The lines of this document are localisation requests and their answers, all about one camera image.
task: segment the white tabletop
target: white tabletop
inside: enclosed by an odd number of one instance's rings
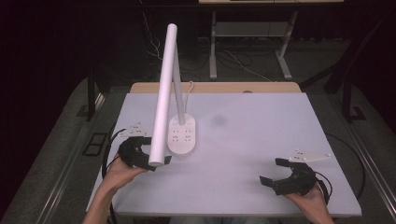
[[[152,135],[157,94],[125,98],[115,131],[141,123]],[[169,116],[176,114],[171,104]],[[361,208],[304,93],[191,93],[187,113],[196,120],[197,143],[188,158],[137,176],[115,195],[116,212],[142,216],[300,216],[298,208],[260,183],[263,175],[287,178],[290,168],[275,158],[296,148],[331,154],[309,163],[333,185],[329,211],[335,217],[360,216]],[[109,158],[125,138],[117,137]],[[93,193],[102,181],[100,172]]]

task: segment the human hand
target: human hand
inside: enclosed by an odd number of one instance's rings
[[[294,202],[311,222],[315,224],[334,223],[318,183],[305,196],[296,193],[284,196]]]
[[[116,155],[111,163],[105,178],[101,184],[101,188],[112,191],[114,194],[118,189],[124,187],[131,182],[135,176],[147,172],[147,170],[139,167],[129,167]]]

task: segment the dark background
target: dark background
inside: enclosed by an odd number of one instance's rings
[[[172,5],[196,4],[197,1],[143,2]],[[151,46],[141,11],[130,7],[75,5],[105,3],[104,0],[0,2],[0,217],[71,92],[90,71],[93,71],[99,90],[104,92],[112,85],[128,86],[134,81],[150,81],[154,77],[154,62],[146,53]],[[111,3],[140,5],[134,0]],[[396,83],[393,66],[396,62],[396,11],[392,5],[393,1],[359,0],[345,1],[341,7],[300,8],[293,38],[356,41],[388,15],[364,46],[348,75],[396,132],[396,91],[393,88]],[[290,12],[288,9],[279,11],[267,13],[265,17],[281,18]],[[208,10],[155,10],[146,11],[146,15],[151,32],[161,40],[167,23],[176,23],[181,53],[191,57],[196,52],[197,37],[210,35],[211,12]],[[257,11],[221,11],[219,16],[224,20],[268,19]]]

